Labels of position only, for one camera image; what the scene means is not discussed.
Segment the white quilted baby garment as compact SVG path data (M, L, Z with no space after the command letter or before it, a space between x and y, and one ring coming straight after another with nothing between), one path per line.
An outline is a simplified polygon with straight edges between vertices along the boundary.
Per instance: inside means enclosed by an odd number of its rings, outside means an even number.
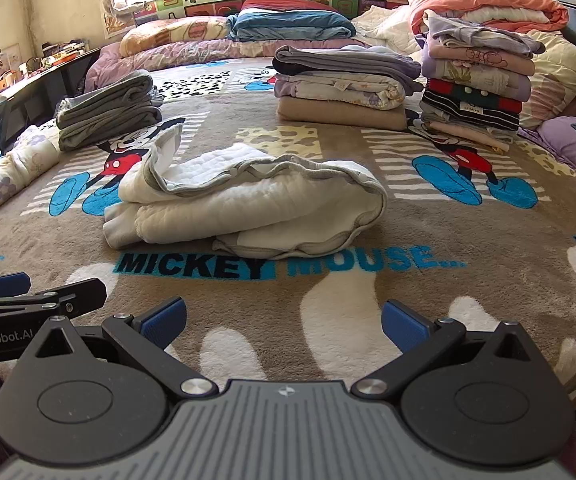
M387 209L387 192L353 160L271 156L244 143L175 162L181 127L159 133L104 211L110 247L212 240L261 259L318 258L350 246Z

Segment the grey folded clothes stack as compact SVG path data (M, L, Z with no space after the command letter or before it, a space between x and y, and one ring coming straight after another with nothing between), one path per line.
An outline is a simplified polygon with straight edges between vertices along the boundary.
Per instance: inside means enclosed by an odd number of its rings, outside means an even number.
M114 84L64 98L54 112L60 151L71 152L153 126L162 119L161 105L146 70L134 70Z

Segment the floral white rolled garment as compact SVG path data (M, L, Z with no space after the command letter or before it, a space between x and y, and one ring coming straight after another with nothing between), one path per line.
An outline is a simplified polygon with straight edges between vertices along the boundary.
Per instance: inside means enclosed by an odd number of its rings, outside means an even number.
M56 125L29 126L0 157L0 206L59 162Z

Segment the Mickey Mouse fleece blanket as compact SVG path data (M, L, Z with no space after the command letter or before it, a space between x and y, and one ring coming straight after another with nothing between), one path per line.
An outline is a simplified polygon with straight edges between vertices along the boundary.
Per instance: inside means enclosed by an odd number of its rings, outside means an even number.
M466 143L437 148L421 130L283 122L271 64L234 60L153 76L163 113L185 118L177 162L244 143L317 162L351 159L388 194L376 226L338 254L263 261L211 242L114 250L84 205L111 188L107 148L82 148L21 192L2 188L0 274L34 289L100 278L105 306L86 316L137 315L184 298L177 359L228 378L341 379L399 351L380 327L395 299L471 330L520 322L576 400L576 173L527 140L508 152Z

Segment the dark wooden desk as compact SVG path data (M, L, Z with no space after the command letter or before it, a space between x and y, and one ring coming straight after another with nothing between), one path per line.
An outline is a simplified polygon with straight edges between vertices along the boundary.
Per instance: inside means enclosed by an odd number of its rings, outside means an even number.
M87 72L99 55L100 49L91 50L4 90L0 94L0 151L27 127L49 122L62 99L82 94Z

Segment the pink purple comforter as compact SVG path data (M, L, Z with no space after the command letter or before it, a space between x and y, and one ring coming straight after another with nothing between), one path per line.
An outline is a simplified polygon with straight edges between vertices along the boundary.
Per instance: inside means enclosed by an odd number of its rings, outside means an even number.
M117 41L101 48L99 58L86 74L85 91L109 86L134 70L156 72L166 70L166 68L205 64L230 60L230 58L272 58L282 46L292 46L298 49L335 49L345 46L366 47L366 44L355 38L250 42L216 39L179 41L124 56L120 50L122 44Z

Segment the striped black red sweater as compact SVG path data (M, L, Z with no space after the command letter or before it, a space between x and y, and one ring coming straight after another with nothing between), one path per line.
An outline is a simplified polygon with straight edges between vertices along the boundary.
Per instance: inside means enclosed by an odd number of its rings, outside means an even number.
M520 126L520 101L451 81L429 79L419 105L425 114L437 116L441 122L511 132Z

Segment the beige folded blanket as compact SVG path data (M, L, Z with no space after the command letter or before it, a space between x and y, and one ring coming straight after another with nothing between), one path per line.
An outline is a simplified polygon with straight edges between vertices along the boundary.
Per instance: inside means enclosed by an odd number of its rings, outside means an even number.
M374 110L364 106L333 102L290 98L278 99L277 115L290 122L320 122L321 124L354 126L383 130L405 130L405 108Z

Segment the floral white folded quilt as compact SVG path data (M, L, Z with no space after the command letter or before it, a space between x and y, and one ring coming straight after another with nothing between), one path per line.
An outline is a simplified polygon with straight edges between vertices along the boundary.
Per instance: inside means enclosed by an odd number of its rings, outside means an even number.
M406 98L403 85L391 77L324 70L277 74L274 94L277 98L342 102L373 110L394 110Z

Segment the lavender folded pajamas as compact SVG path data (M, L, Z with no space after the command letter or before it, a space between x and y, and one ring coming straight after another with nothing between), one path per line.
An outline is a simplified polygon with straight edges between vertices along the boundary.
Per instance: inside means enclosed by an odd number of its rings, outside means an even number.
M526 34L423 12L421 73L437 79L526 102L535 74L533 58L546 51Z

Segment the orange floral pillow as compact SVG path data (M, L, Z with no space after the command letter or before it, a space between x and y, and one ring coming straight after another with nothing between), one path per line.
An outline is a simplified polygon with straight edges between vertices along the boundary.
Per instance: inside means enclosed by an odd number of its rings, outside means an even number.
M190 16L156 20L131 29L120 40L120 56L128 58L142 51L175 42L223 39L228 36L228 18Z

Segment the purple grey folded blanket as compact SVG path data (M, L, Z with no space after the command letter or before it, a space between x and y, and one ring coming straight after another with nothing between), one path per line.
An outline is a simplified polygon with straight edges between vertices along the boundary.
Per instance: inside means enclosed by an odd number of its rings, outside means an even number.
M275 52L273 66L278 73L290 76L313 70L386 76L399 81L407 96L423 90L417 81L420 64L387 47L365 48L351 44L339 49L298 49L283 46Z

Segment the cream yellow quilt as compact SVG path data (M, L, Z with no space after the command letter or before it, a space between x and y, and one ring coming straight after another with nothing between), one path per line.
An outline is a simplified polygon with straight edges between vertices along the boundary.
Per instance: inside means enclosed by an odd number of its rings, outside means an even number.
M530 30L545 51L533 55L530 98L523 104L520 126L534 130L557 116L576 116L576 46L559 32Z

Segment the blue folded blanket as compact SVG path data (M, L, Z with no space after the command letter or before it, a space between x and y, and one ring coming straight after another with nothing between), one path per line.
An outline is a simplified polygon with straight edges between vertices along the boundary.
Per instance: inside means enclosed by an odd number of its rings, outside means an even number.
M328 10L245 9L230 15L229 37L237 41L352 38L356 29L344 15Z

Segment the salmon pink folded quilt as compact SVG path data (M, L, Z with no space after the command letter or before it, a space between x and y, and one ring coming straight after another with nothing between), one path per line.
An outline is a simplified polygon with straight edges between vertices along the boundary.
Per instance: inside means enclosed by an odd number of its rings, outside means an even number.
M569 21L568 10L557 0L408 0L410 7L408 25L414 34L422 30L423 14L432 10L437 14L463 18L468 12L478 11L482 8L505 8L519 9L524 11L542 12L545 23L523 18L523 20L510 21L504 18L489 18L483 24L510 30L511 32L530 32L530 30L542 30L542 32L556 32L566 27Z

